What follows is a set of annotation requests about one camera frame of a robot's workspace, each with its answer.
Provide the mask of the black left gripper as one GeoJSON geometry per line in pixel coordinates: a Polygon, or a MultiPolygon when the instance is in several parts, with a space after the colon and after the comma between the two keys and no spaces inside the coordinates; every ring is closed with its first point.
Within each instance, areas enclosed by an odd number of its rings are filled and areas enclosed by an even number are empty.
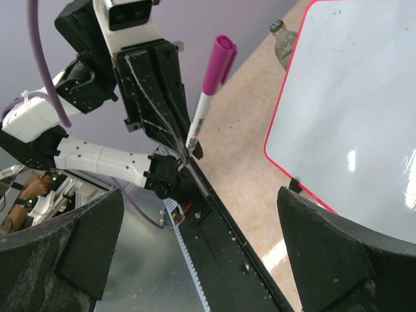
{"type": "Polygon", "coordinates": [[[128,131],[162,133],[164,144],[180,159],[203,157],[199,138],[203,127],[203,97],[191,120],[185,106],[185,86],[178,43],[165,39],[123,48],[114,73],[127,118],[128,131]]]}

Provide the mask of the magenta capped whiteboard marker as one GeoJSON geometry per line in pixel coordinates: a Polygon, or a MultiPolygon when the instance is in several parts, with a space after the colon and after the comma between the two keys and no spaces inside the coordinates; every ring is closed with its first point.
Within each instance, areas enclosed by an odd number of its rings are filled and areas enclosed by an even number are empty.
{"type": "Polygon", "coordinates": [[[228,36],[219,35],[215,38],[200,94],[203,97],[203,122],[208,115],[213,96],[228,78],[237,53],[237,45],[228,36]]]}

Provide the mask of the pink framed whiteboard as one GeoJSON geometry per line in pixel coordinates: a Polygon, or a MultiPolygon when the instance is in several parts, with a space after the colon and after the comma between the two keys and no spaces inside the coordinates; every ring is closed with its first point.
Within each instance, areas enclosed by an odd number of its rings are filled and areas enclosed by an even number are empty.
{"type": "Polygon", "coordinates": [[[311,2],[266,137],[327,210],[415,242],[415,2],[311,2]]]}

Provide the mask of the clear glass bottle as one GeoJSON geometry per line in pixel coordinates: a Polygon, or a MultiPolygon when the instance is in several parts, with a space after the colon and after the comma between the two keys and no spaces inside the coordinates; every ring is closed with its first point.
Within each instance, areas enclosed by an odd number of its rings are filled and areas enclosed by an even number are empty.
{"type": "Polygon", "coordinates": [[[270,33],[275,38],[274,52],[278,62],[287,70],[298,33],[286,28],[283,20],[277,20],[270,26],[270,33]]]}

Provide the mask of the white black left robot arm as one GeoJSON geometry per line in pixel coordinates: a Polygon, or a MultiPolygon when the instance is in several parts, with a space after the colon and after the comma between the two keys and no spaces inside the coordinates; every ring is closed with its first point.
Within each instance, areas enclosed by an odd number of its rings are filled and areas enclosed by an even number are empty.
{"type": "Polygon", "coordinates": [[[177,42],[156,1],[1,2],[1,147],[35,170],[81,170],[190,200],[177,42]]]}

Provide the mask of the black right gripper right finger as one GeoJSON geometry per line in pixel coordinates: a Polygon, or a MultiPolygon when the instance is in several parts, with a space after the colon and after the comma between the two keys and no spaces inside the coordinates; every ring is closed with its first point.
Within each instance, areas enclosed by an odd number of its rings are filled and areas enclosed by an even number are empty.
{"type": "Polygon", "coordinates": [[[414,311],[415,244],[333,214],[287,187],[279,221],[304,311],[414,311]]]}

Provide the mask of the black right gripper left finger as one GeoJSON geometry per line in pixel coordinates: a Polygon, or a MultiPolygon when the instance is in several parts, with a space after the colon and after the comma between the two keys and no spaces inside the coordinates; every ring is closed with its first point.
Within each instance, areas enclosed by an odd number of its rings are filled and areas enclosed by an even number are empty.
{"type": "Polygon", "coordinates": [[[2,311],[93,311],[103,298],[124,203],[113,189],[1,238],[2,311]]]}

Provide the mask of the person's hand in background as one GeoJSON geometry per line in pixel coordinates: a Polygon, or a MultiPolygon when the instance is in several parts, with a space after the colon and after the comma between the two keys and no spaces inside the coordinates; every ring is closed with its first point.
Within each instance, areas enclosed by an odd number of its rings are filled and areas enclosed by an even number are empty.
{"type": "Polygon", "coordinates": [[[38,196],[46,195],[50,191],[52,182],[52,178],[49,175],[31,174],[19,195],[19,199],[33,200],[38,196]]]}

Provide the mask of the black whiteboard clip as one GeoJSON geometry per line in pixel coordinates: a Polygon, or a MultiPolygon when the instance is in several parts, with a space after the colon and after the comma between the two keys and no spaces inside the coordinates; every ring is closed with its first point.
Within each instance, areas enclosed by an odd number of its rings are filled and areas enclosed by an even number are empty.
{"type": "Polygon", "coordinates": [[[292,190],[293,192],[297,193],[297,194],[299,194],[299,193],[301,193],[301,191],[303,191],[303,188],[299,184],[299,181],[296,180],[295,178],[292,178],[290,180],[289,189],[292,190]]]}

